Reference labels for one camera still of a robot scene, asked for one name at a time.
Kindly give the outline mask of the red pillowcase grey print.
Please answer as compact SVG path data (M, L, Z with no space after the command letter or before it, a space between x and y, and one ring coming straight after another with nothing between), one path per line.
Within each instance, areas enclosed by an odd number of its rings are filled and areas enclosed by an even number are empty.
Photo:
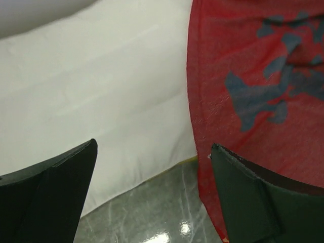
M199 197L223 242L213 144L323 188L323 1L193 1L187 93Z

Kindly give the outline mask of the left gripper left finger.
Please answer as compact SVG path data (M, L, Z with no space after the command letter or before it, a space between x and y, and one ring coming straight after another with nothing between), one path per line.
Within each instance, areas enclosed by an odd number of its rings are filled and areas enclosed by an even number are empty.
M73 242L97 159L91 139L1 176L1 242Z

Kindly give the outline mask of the white pillow yellow edge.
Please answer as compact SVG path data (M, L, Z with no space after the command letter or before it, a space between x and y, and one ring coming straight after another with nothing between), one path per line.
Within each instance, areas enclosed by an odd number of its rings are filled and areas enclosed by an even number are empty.
M196 155L187 99L191 1L99 1L1 40L1 173L92 138L84 205Z

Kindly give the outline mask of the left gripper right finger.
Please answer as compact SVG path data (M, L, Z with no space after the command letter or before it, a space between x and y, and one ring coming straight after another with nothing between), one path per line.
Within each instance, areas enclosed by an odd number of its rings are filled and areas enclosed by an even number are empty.
M323 242L323 188L213 144L211 163L230 242Z

